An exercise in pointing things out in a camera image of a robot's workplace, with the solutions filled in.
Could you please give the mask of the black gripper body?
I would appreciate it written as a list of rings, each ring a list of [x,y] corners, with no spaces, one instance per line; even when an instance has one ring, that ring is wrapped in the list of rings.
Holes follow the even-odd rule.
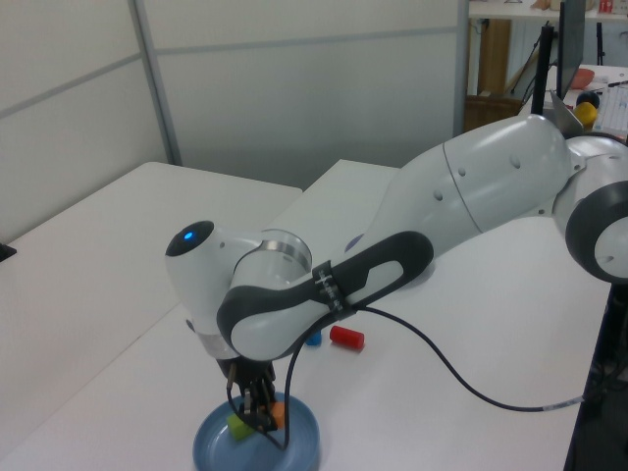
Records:
[[[237,384],[241,389],[253,388],[258,383],[273,385],[276,380],[271,361],[255,361],[244,357],[216,360],[229,385]]]

